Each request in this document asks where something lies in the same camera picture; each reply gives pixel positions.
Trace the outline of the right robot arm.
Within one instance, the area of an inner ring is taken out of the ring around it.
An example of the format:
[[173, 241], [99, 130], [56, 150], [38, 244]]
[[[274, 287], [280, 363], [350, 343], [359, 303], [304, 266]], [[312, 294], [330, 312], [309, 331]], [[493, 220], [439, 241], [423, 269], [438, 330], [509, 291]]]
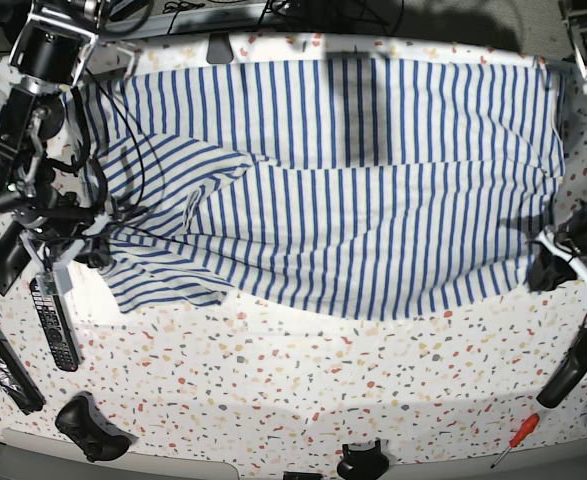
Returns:
[[40, 291], [62, 296], [72, 288], [69, 264], [93, 244], [110, 220], [107, 180], [90, 152], [86, 114], [76, 106], [81, 135], [78, 160], [66, 164], [47, 154], [62, 129], [60, 97], [77, 84], [98, 40], [110, 2], [35, 1], [17, 37], [9, 64], [22, 78], [0, 110], [0, 214], [12, 229], [0, 242], [0, 293], [20, 275], [15, 259], [37, 264]]

